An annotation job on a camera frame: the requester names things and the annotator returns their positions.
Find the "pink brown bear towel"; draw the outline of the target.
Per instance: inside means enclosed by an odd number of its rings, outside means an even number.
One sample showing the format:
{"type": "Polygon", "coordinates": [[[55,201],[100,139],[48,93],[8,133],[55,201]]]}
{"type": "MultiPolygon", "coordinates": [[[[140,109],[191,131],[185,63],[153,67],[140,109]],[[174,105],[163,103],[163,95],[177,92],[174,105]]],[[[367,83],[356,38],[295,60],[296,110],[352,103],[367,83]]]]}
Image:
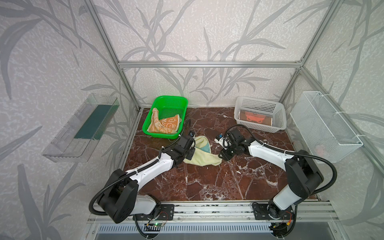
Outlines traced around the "pink brown bear towel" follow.
{"type": "Polygon", "coordinates": [[[266,125],[266,126],[273,125],[273,118],[271,116],[252,113],[244,110],[240,110],[239,119],[242,121],[247,121],[247,122],[266,125]]]}

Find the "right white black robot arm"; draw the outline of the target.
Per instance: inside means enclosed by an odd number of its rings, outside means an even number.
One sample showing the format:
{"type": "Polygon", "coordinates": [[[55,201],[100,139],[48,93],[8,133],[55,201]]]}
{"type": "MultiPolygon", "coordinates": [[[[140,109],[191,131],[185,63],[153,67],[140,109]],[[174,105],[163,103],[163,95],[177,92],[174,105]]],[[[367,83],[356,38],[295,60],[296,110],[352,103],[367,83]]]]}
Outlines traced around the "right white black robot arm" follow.
{"type": "Polygon", "coordinates": [[[273,218],[292,205],[298,205],[306,200],[324,181],[314,160],[303,156],[306,152],[289,154],[255,137],[247,139],[237,129],[218,134],[215,142],[223,147],[219,157],[225,161],[230,161],[234,156],[248,155],[265,160],[286,172],[287,185],[269,201],[267,206],[273,218]]]}

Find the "yellow green towel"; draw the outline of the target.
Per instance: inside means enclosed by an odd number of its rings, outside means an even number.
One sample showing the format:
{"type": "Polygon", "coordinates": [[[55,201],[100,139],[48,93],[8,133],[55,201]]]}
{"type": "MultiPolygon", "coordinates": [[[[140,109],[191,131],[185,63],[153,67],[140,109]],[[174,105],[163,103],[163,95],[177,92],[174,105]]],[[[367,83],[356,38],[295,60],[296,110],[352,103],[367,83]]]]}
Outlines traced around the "yellow green towel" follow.
{"type": "Polygon", "coordinates": [[[208,139],[205,136],[197,136],[194,138],[196,141],[195,153],[191,160],[184,159],[184,163],[195,166],[219,166],[222,159],[218,155],[211,153],[211,147],[208,139]]]}

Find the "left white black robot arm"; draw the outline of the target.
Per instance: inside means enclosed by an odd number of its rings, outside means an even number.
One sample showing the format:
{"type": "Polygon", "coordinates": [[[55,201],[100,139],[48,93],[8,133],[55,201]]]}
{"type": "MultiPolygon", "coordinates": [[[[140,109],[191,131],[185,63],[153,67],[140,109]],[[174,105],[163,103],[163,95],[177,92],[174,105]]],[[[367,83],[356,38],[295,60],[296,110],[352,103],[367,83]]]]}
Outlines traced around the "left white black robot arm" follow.
{"type": "Polygon", "coordinates": [[[180,136],[174,143],[159,150],[157,157],[128,171],[115,170],[106,185],[91,199],[89,211],[98,216],[109,216],[116,224],[127,217],[146,215],[151,219],[161,214],[161,202],[139,191],[157,176],[176,168],[195,153],[194,135],[180,136]]]}

